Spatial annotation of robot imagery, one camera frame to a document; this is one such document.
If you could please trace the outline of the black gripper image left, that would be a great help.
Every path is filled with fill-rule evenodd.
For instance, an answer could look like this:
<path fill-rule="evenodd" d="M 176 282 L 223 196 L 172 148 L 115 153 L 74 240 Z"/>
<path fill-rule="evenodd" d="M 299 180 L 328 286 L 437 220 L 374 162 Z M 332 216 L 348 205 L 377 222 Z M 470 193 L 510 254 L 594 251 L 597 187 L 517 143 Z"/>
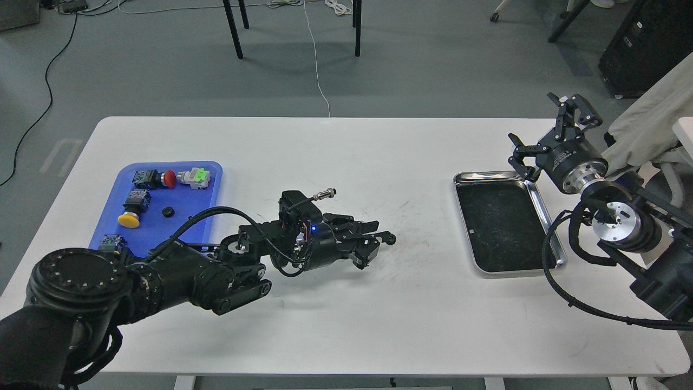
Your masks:
<path fill-rule="evenodd" d="M 355 220 L 344 214 L 325 214 L 314 202 L 336 195 L 334 188 L 327 188 L 307 197 L 299 190 L 286 190 L 279 199 L 280 252 L 271 254 L 272 264 L 282 274 L 291 265 L 295 274 L 334 264 L 339 259 L 350 259 L 363 270 L 376 257 L 389 231 L 376 232 L 378 220 Z M 336 236 L 346 236 L 341 252 Z"/>

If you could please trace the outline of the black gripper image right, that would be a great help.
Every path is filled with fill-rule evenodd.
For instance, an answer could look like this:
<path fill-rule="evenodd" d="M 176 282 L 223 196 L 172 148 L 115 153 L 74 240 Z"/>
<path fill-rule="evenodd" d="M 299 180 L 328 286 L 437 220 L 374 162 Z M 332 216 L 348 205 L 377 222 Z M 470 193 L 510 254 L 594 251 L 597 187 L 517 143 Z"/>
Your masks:
<path fill-rule="evenodd" d="M 601 126 L 603 119 L 580 94 L 558 97 L 549 92 L 547 97 L 558 107 L 554 127 L 539 144 L 530 146 L 509 133 L 513 153 L 508 161 L 522 180 L 537 182 L 541 168 L 561 193 L 579 193 L 584 187 L 578 183 L 579 176 L 584 173 L 604 176 L 608 170 L 608 163 L 599 151 L 582 137 L 587 130 Z M 535 158 L 539 168 L 525 165 L 523 160 L 529 157 Z"/>

